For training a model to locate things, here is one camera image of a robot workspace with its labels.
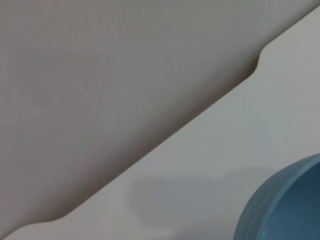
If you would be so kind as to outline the blue ceramic bowl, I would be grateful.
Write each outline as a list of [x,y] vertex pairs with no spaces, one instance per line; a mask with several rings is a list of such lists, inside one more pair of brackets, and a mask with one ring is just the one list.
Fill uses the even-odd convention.
[[233,240],[320,240],[320,153],[268,178],[244,207]]

